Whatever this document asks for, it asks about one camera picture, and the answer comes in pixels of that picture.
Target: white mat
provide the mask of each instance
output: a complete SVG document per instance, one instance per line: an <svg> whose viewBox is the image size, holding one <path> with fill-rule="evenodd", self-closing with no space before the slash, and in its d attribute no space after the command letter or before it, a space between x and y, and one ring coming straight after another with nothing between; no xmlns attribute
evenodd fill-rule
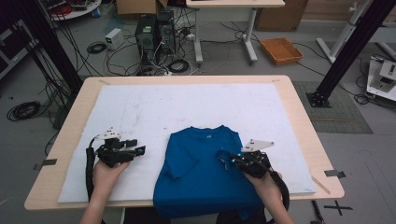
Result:
<svg viewBox="0 0 396 224"><path fill-rule="evenodd" d="M296 137L274 84L191 84L104 86L70 162L59 203L87 202L85 149L97 134L113 127L122 139L137 139L146 154L121 175L111 201L152 200L171 133L190 126L239 132L242 144L275 142L265 149L282 173L290 194L314 193ZM103 141L95 141L97 149Z"/></svg>

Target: background desk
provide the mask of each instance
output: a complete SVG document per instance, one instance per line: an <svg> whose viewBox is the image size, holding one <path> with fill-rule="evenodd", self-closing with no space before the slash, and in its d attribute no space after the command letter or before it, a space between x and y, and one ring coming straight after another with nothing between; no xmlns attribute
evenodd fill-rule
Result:
<svg viewBox="0 0 396 224"><path fill-rule="evenodd" d="M291 81L286 76L230 76L230 77L91 77L84 85L48 156L55 165L43 166L25 202L28 210L81 208L86 203L57 203L70 159L76 149L86 121L104 85L204 84L204 83L274 83L292 129L304 154L311 175L317 183L317 193L295 195L292 200L341 198L344 190L336 176L327 177L332 165L318 140ZM152 201L110 203L109 206L152 206Z"/></svg>
<svg viewBox="0 0 396 224"><path fill-rule="evenodd" d="M199 38L199 22L200 21L211 21L212 18L216 18L213 21L223 21L224 14L226 14L227 21L240 21L238 15L241 12L244 13L243 8L251 8L249 16L246 16L243 21L248 21L247 32L243 35L243 41L247 48L249 55L249 62L253 64L257 62L257 56L250 42L251 33L253 31L254 21L256 19L257 7L283 7L285 3L282 0L221 0L221 1L191 1L187 0L187 6L198 8L195 11L195 60L198 63L203 62L201 42Z"/></svg>

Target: blue t-shirt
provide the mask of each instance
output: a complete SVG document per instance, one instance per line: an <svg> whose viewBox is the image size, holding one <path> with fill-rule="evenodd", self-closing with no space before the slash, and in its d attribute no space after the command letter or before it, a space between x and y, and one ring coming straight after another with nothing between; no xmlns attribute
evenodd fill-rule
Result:
<svg viewBox="0 0 396 224"><path fill-rule="evenodd" d="M172 133L154 190L158 213L176 218L238 209L241 218L249 217L262 201L239 169L220 156L241 147L239 134L223 125Z"/></svg>

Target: tangled cable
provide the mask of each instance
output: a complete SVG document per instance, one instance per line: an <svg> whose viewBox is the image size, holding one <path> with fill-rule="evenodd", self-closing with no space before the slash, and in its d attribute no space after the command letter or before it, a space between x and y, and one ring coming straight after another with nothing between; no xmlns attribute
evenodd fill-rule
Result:
<svg viewBox="0 0 396 224"><path fill-rule="evenodd" d="M26 102L12 107L7 112L7 119L17 121L20 119L33 119L40 110L41 104L38 101Z"/></svg>

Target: t-shirt sleeve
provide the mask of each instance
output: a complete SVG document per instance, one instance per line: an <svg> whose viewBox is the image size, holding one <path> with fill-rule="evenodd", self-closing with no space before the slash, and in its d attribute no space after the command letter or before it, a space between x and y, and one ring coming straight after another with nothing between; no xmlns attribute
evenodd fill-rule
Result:
<svg viewBox="0 0 396 224"><path fill-rule="evenodd" d="M170 175L174 179L188 173L198 162L198 159L189 152L189 141L183 138L183 135L181 133L172 133L166 147L162 172L164 175Z"/></svg>

